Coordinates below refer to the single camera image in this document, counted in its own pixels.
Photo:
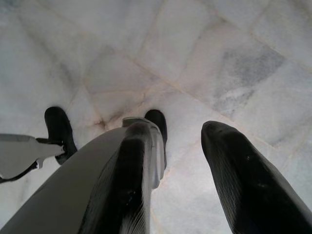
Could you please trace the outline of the grey left robot leg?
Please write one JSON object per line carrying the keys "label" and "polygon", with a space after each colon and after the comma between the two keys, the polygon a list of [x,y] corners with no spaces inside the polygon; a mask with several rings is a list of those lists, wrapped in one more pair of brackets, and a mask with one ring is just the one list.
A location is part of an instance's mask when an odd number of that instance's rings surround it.
{"label": "grey left robot leg", "polygon": [[0,183],[14,181],[43,162],[64,153],[62,146],[49,143],[45,138],[27,135],[0,134]]}

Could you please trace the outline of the black right robot foot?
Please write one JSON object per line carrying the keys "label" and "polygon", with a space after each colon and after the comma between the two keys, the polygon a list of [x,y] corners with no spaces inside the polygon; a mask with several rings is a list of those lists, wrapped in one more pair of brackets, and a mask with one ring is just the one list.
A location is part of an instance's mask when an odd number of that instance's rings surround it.
{"label": "black right robot foot", "polygon": [[145,114],[144,118],[154,123],[161,132],[164,146],[164,168],[166,168],[167,167],[166,143],[168,139],[168,133],[165,116],[160,110],[151,109]]}

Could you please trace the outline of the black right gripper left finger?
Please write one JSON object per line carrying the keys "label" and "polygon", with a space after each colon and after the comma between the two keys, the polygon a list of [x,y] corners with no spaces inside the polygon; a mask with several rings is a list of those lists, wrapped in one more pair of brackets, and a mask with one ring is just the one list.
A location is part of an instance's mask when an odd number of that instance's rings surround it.
{"label": "black right gripper left finger", "polygon": [[152,136],[133,123],[95,183],[79,234],[149,234]]}

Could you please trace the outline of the black robot foot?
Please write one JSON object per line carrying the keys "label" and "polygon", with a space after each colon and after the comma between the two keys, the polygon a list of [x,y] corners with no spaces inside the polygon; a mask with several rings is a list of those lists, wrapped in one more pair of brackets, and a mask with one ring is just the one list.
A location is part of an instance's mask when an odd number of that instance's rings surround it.
{"label": "black robot foot", "polygon": [[48,130],[48,142],[62,146],[64,153],[55,156],[59,165],[64,164],[77,152],[73,139],[73,130],[64,110],[58,106],[49,107],[44,113]]}
{"label": "black robot foot", "polygon": [[165,116],[160,110],[151,109],[145,114],[144,118],[154,123],[161,132],[164,146],[164,168],[166,168],[167,167],[166,143],[168,139],[168,133]]}

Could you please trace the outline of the black left robot foot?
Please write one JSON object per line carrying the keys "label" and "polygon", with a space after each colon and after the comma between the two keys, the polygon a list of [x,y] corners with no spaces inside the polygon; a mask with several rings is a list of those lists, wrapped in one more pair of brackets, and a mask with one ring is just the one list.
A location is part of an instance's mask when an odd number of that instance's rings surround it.
{"label": "black left robot foot", "polygon": [[73,130],[64,110],[58,106],[49,107],[44,113],[48,130],[48,142],[62,146],[64,153],[55,156],[59,165],[64,164],[77,152],[73,139]]}

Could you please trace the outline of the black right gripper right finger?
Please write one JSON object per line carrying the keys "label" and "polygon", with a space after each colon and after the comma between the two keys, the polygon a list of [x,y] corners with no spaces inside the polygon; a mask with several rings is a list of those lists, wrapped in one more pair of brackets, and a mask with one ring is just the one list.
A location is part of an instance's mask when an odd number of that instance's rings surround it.
{"label": "black right gripper right finger", "polygon": [[207,121],[201,145],[233,234],[312,234],[312,211],[244,134]]}

